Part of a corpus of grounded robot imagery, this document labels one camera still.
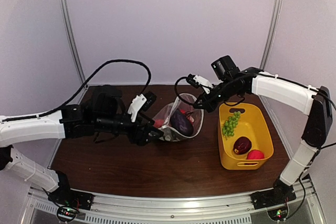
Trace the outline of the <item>red toy cherries bunch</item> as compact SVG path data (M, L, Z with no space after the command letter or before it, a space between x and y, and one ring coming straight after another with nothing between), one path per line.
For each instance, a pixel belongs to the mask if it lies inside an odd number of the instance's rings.
M193 118L193 111L185 111L183 109L179 109L180 112L190 121L190 123L193 125L195 120Z

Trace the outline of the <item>clear polka dot zip bag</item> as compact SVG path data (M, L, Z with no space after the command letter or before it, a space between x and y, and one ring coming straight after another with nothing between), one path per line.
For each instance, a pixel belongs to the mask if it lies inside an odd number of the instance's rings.
M196 137L203 126L204 111L191 106L196 97L182 93L154 116L154 126L163 132L160 140L180 142Z

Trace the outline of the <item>purple toy eggplant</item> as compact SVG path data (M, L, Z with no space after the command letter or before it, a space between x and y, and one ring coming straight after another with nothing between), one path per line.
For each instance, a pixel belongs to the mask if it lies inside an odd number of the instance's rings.
M171 126L184 136L192 136L194 132L193 125L190 121L180 112L176 110L170 117Z

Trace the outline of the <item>red toy strawberry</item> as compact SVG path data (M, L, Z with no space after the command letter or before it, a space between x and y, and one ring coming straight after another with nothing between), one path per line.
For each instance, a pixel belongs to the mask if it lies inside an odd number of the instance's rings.
M158 119L158 120L155 120L154 122L154 127L156 127L157 129L158 128L161 128L164 124L164 120L163 119Z

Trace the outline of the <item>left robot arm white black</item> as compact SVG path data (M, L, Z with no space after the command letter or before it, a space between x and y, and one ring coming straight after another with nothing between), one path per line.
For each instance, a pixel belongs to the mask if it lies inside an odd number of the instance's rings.
M155 94L137 95L128 108L121 98L120 90L104 85L96 87L91 99L81 105L62 105L54 112L40 115L1 116L1 170L11 170L55 195L64 205L71 205L76 197L67 176L35 163L13 145L111 133L114 136L125 135L131 143L144 146L163 136L163 132L154 126L154 121L143 114L155 102Z

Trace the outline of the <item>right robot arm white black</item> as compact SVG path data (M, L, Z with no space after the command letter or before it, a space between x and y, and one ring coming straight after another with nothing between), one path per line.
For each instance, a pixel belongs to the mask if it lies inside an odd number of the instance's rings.
M328 88L305 86L255 67L240 70L230 56L219 58L211 66L220 80L217 85L200 75L188 76L190 84L203 88L194 108L212 112L220 102L248 93L276 100L308 116L297 151L269 192L272 203L281 203L289 196L289 187L308 169L326 142L335 108Z

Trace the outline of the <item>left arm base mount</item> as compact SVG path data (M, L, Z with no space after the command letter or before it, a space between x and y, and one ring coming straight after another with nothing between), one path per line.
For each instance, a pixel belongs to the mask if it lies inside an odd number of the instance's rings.
M59 187L53 192L48 192L48 200L59 206L68 206L75 209L90 210L94 195L70 188Z

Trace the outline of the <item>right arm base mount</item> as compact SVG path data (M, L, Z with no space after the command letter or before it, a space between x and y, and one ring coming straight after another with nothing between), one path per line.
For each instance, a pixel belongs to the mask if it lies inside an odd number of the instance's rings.
M256 191L250 197L255 210L283 205L297 198L292 186L274 186L272 189Z

